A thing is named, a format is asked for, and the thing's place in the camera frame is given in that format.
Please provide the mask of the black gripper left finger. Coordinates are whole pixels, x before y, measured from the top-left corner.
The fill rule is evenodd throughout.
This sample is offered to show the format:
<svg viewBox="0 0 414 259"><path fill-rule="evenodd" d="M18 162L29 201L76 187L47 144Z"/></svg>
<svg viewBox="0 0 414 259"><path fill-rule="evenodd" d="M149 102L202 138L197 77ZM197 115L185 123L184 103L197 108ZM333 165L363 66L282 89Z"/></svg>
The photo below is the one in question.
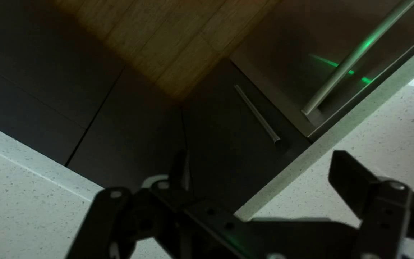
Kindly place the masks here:
<svg viewBox="0 0 414 259"><path fill-rule="evenodd" d="M129 259L136 243L155 238L178 257L191 223L182 207L195 201L190 190L190 154L179 151L167 174L151 175L132 192L118 185L100 190L66 253L66 259Z"/></svg>

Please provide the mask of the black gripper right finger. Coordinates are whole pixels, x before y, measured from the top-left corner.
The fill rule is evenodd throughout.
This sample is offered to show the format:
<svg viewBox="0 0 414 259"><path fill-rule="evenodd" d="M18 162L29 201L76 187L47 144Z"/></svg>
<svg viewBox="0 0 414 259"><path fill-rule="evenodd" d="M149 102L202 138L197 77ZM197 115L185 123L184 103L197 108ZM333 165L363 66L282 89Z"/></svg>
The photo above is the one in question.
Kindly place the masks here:
<svg viewBox="0 0 414 259"><path fill-rule="evenodd" d="M378 177L348 151L332 152L329 184L361 220L353 253L362 259L402 259L414 240L414 190Z"/></svg>

